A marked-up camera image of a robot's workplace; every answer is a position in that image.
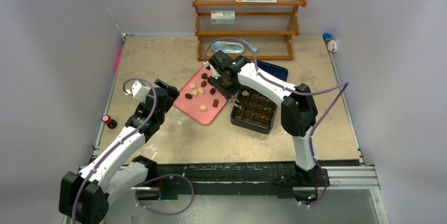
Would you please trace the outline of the dark rectangular chocolate piece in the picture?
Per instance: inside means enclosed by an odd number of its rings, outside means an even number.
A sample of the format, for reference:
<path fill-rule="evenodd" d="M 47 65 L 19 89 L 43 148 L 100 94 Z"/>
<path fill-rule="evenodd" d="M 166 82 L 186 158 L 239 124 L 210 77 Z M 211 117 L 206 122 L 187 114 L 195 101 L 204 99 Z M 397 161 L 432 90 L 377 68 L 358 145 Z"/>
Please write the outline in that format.
<path fill-rule="evenodd" d="M 217 108 L 217 107 L 219 106 L 219 100 L 214 99 L 214 100 L 213 100 L 213 104 L 212 104 L 212 106 L 213 106 L 214 108 Z"/>

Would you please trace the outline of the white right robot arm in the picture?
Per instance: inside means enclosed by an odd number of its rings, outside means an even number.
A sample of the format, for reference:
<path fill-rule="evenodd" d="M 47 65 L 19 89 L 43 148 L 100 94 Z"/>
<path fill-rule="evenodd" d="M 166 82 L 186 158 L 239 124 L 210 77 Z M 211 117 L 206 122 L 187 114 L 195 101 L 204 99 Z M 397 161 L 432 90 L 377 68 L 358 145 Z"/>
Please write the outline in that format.
<path fill-rule="evenodd" d="M 227 100 L 234 98 L 242 86 L 249 87 L 273 101 L 280 109 L 282 128 L 291 135 L 295 149 L 297 181 L 307 186 L 316 180 L 315 148 L 311 131 L 316 126 L 318 110 L 309 87 L 281 81 L 261 70 L 257 61 L 244 56 L 232 59 L 219 51 L 203 65 L 210 70 L 211 85 Z"/>

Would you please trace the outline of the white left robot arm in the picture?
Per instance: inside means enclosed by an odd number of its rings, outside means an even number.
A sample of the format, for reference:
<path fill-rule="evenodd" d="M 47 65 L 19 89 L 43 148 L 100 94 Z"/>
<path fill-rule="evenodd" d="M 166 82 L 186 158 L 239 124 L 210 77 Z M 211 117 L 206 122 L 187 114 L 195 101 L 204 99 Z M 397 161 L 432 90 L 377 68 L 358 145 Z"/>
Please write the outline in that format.
<path fill-rule="evenodd" d="M 118 188 L 131 181 L 145 187 L 157 181 L 157 172 L 143 163 L 128 179 L 121 166 L 160 129 L 165 115 L 180 95 L 179 90 L 157 79 L 153 84 L 142 78 L 132 78 L 130 88 L 122 86 L 125 95 L 139 101 L 115 140 L 90 164 L 77 173 L 68 172 L 61 180 L 59 212 L 72 223 L 100 223 L 118 194 Z"/>

